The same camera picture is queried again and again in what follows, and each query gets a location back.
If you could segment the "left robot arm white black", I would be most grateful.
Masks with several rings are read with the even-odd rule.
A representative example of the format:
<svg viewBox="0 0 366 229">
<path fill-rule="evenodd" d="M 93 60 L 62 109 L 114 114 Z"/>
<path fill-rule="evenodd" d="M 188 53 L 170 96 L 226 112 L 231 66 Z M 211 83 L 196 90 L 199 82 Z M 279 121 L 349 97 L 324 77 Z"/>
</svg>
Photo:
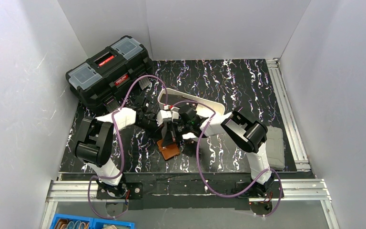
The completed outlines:
<svg viewBox="0 0 366 229">
<path fill-rule="evenodd" d="M 150 138 L 161 139 L 161 128 L 157 125 L 153 108 L 154 104 L 146 97 L 136 97 L 133 103 L 115 114 L 118 129 L 136 125 Z M 115 133 L 111 114 L 97 118 L 85 117 L 72 146 L 74 155 L 90 166 L 104 184 L 112 187 L 118 186 L 122 180 L 122 171 L 111 159 Z"/>
</svg>

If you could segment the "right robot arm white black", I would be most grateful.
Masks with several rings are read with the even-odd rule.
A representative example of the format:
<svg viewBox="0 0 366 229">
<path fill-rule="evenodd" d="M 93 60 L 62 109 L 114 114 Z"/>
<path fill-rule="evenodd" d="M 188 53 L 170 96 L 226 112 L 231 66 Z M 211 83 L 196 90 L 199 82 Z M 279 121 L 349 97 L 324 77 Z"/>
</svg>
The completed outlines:
<svg viewBox="0 0 366 229">
<path fill-rule="evenodd" d="M 211 110 L 210 117 L 197 113 L 190 104 L 174 106 L 171 139 L 208 138 L 214 135 L 227 134 L 242 151 L 246 153 L 251 177 L 256 183 L 266 185 L 272 177 L 268 162 L 266 146 L 268 128 L 260 120 L 248 116 L 242 107 L 224 115 Z"/>
</svg>

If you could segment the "brown leather card holder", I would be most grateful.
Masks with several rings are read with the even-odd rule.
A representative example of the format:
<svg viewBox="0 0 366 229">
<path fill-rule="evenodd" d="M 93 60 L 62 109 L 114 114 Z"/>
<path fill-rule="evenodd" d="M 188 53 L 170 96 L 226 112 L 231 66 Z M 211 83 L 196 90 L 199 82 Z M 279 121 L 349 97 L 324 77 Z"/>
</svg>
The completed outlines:
<svg viewBox="0 0 366 229">
<path fill-rule="evenodd" d="M 156 143 L 165 161 L 168 161 L 173 157 L 181 154 L 181 151 L 176 142 L 173 142 L 168 146 L 162 146 L 163 140 L 159 140 Z"/>
</svg>

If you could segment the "white oblong tray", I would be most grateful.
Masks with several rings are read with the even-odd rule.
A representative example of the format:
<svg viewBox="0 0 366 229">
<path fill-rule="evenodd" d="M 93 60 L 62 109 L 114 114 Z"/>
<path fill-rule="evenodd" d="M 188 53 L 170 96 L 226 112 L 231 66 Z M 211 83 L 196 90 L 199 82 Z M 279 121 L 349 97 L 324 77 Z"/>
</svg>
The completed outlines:
<svg viewBox="0 0 366 229">
<path fill-rule="evenodd" d="M 212 100 L 207 100 L 207 99 L 200 98 L 200 97 L 190 95 L 187 93 L 183 93 L 183 92 L 174 90 L 172 88 L 162 89 L 161 92 L 159 93 L 159 95 L 157 97 L 157 102 L 158 102 L 160 108 L 163 108 L 163 106 L 165 105 L 159 101 L 162 94 L 182 95 L 186 100 L 177 102 L 177 103 L 173 104 L 172 106 L 181 108 L 184 104 L 193 105 L 197 114 L 202 117 L 210 117 L 213 114 L 212 110 L 214 110 L 217 115 L 225 114 L 225 106 L 222 103 L 215 102 Z"/>
</svg>

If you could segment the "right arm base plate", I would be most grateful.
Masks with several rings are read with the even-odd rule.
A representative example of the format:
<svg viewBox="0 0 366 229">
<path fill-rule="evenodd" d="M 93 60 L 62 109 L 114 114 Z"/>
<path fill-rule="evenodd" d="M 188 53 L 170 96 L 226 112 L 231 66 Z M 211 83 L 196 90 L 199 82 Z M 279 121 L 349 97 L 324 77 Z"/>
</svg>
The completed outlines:
<svg viewBox="0 0 366 229">
<path fill-rule="evenodd" d="M 246 192 L 239 195 L 238 198 L 261 198 L 262 201 L 270 201 L 278 198 L 280 194 L 280 183 L 278 181 L 267 181 L 266 183 L 255 183 Z"/>
</svg>

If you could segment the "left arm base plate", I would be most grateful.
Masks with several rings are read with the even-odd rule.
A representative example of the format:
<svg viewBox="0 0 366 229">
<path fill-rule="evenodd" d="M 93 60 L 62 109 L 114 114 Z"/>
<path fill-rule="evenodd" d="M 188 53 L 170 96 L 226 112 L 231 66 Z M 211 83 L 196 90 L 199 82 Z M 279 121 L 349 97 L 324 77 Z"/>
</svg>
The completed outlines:
<svg viewBox="0 0 366 229">
<path fill-rule="evenodd" d="M 143 196 L 142 183 L 123 183 L 117 186 L 110 186 L 103 182 L 98 182 L 97 199 L 141 199 Z"/>
</svg>

